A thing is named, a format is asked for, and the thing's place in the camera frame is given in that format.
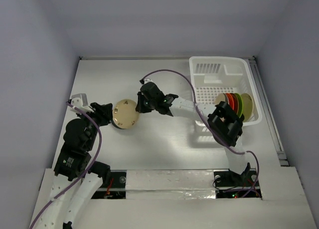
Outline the cream floral plate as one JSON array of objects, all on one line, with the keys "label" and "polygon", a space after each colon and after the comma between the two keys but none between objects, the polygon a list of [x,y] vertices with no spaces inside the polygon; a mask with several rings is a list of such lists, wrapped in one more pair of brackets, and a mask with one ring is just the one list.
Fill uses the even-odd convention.
[{"label": "cream floral plate", "polygon": [[254,110],[254,101],[250,94],[243,93],[241,94],[242,102],[243,102],[243,115],[244,115],[244,122],[247,122]]}]

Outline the aluminium rail right side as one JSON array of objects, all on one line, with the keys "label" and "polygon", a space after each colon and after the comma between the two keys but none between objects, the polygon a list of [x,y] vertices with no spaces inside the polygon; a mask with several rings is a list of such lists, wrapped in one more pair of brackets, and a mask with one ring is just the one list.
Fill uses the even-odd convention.
[{"label": "aluminium rail right side", "polygon": [[289,161],[288,158],[286,156],[285,150],[283,148],[282,142],[281,142],[281,138],[279,135],[279,131],[277,129],[276,123],[275,123],[275,119],[273,117],[272,111],[271,111],[271,107],[270,107],[270,103],[268,101],[267,95],[266,95],[266,91],[261,79],[261,75],[258,69],[258,65],[255,59],[249,59],[249,65],[252,71],[252,75],[254,77],[255,83],[256,83],[256,87],[258,90],[258,94],[261,100],[261,105],[263,108],[263,112],[264,112],[264,116],[265,119],[267,121],[268,124],[268,128],[270,130],[270,134],[274,143],[274,147],[280,162],[281,167],[289,167]]}]

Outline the foil taped strip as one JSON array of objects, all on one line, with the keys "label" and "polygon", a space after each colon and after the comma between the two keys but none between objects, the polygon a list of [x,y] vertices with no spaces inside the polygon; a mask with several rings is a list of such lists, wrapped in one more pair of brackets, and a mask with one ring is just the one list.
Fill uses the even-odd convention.
[{"label": "foil taped strip", "polygon": [[128,200],[215,199],[212,170],[128,170]]}]

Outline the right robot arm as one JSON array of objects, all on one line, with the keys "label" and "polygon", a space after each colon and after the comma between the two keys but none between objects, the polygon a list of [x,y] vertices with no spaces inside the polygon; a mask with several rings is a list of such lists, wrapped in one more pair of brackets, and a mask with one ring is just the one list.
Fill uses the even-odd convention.
[{"label": "right robot arm", "polygon": [[212,133],[214,140],[224,147],[229,163],[229,179],[235,185],[243,184],[251,169],[242,145],[243,121],[226,102],[199,104],[183,99],[175,94],[165,95],[158,86],[144,82],[138,92],[136,111],[161,115],[183,117],[202,122]]}]

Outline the tan brown plate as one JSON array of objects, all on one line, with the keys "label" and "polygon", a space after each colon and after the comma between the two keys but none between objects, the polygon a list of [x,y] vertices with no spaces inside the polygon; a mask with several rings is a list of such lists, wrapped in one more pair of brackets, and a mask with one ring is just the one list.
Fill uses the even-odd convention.
[{"label": "tan brown plate", "polygon": [[228,97],[225,93],[218,94],[214,101],[215,106],[224,106],[227,103],[228,103]]}]

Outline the orange plate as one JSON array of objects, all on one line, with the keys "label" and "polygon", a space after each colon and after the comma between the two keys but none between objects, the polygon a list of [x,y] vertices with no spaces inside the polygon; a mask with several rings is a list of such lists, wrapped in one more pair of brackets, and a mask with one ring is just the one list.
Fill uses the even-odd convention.
[{"label": "orange plate", "polygon": [[234,101],[233,96],[230,93],[226,93],[226,96],[228,98],[228,104],[230,105],[230,107],[232,108],[233,111],[235,111],[236,109],[236,104]]}]

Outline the yellow patterned dark plate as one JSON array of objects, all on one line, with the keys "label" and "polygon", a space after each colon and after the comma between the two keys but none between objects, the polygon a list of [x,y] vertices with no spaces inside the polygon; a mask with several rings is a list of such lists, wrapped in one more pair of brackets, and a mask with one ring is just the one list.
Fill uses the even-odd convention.
[{"label": "yellow patterned dark plate", "polygon": [[238,101],[238,98],[236,96],[235,93],[232,93],[231,94],[232,97],[233,97],[233,100],[234,100],[234,111],[236,112],[236,114],[238,113],[238,110],[239,110],[239,101]]}]

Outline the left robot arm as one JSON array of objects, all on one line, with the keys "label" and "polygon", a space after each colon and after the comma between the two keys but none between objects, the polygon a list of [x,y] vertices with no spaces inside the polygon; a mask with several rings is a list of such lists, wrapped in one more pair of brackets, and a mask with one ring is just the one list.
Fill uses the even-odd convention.
[{"label": "left robot arm", "polygon": [[66,104],[77,118],[66,125],[48,202],[31,229],[75,229],[91,197],[111,180],[110,166],[98,162],[97,156],[102,146],[100,127],[111,123],[112,104],[83,106],[75,100]]}]

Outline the lime green plate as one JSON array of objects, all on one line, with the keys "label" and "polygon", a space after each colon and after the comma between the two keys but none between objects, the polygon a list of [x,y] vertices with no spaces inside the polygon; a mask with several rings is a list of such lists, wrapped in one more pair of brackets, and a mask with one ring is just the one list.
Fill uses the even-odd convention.
[{"label": "lime green plate", "polygon": [[239,93],[235,93],[235,96],[237,98],[238,101],[238,110],[237,110],[237,115],[239,118],[241,118],[242,120],[245,119],[245,116],[243,114],[243,110],[244,110],[244,103],[243,103],[243,99],[241,97],[241,95]]}]

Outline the beige plate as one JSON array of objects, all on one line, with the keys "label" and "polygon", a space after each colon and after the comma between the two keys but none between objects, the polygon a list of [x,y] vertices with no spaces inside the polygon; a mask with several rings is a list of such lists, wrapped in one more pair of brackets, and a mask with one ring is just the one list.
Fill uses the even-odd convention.
[{"label": "beige plate", "polygon": [[140,114],[136,111],[136,105],[137,103],[131,99],[120,100],[113,108],[113,119],[116,121],[139,120]]}]

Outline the white plastic dish rack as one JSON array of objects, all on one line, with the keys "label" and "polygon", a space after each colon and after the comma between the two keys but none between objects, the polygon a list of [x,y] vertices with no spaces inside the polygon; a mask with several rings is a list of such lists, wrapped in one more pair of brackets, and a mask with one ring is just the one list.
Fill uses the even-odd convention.
[{"label": "white plastic dish rack", "polygon": [[252,98],[253,111],[243,125],[252,126],[262,121],[256,83],[245,60],[224,56],[193,56],[189,59],[189,69],[198,103],[214,104],[220,93],[247,93]]}]

